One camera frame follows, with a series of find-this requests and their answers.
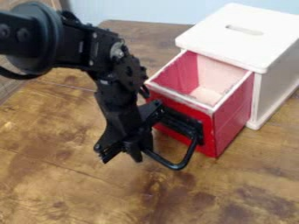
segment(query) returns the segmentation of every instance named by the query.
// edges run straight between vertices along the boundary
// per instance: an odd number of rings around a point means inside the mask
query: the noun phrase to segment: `wooden table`
[[[181,51],[189,25],[107,21],[150,75]],[[219,160],[194,155],[183,171],[93,151],[106,128],[95,85],[55,69],[0,108],[0,223],[299,223],[299,91],[261,131],[243,129]],[[185,145],[154,133],[179,159]]]

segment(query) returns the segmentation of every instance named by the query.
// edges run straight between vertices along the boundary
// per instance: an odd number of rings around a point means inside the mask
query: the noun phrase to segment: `black cable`
[[[33,79],[39,78],[42,75],[41,74],[19,74],[14,73],[13,71],[7,70],[0,66],[0,75],[3,75],[9,79],[19,80],[19,81],[29,81]]]

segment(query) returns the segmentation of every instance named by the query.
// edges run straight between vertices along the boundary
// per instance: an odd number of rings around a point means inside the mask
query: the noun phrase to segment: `drawer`
[[[254,74],[243,68],[182,51],[146,82],[153,100],[203,124],[205,145],[198,151],[217,158],[245,127],[251,114]],[[191,140],[162,124],[163,133]]]

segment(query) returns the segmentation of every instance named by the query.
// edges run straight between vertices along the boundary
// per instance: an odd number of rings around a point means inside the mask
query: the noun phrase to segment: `wall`
[[[195,24],[231,2],[299,14],[298,0],[70,0],[70,5],[82,20],[95,25],[107,19]]]

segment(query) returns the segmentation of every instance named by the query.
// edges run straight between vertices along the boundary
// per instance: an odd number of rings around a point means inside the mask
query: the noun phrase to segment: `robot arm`
[[[107,119],[106,132],[95,145],[105,163],[123,151],[137,162],[143,161],[143,152],[174,170],[189,164],[202,144],[202,124],[161,101],[138,107],[138,94],[150,96],[146,68],[117,33],[83,24],[71,12],[57,12],[42,3],[23,3],[11,12],[0,12],[0,53],[26,73],[0,67],[0,74],[13,79],[35,79],[55,67],[87,72],[98,84],[95,96]],[[179,164],[155,153],[153,127],[158,122],[193,140]]]

